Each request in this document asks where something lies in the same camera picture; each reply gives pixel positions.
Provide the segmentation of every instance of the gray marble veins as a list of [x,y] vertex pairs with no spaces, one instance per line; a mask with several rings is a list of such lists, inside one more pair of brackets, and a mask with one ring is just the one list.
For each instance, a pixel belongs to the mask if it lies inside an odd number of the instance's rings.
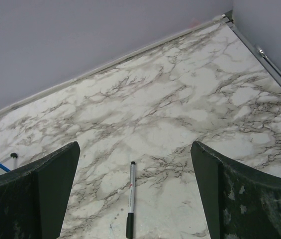
[[281,88],[215,24],[0,117],[19,166],[78,141],[62,239],[125,238],[131,161],[137,239],[208,239],[190,147],[281,177]]

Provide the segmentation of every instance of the black marker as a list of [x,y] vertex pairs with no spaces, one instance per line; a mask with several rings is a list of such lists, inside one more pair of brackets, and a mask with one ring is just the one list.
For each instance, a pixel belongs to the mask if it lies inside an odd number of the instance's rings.
[[129,194],[129,213],[126,225],[126,237],[132,239],[134,236],[134,207],[135,207],[135,174],[136,163],[131,162],[130,165],[130,194]]

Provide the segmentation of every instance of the white wall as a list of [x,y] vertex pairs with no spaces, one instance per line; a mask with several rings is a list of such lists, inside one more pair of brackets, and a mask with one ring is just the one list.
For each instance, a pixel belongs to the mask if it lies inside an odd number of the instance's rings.
[[232,0],[0,0],[0,109],[232,9]]

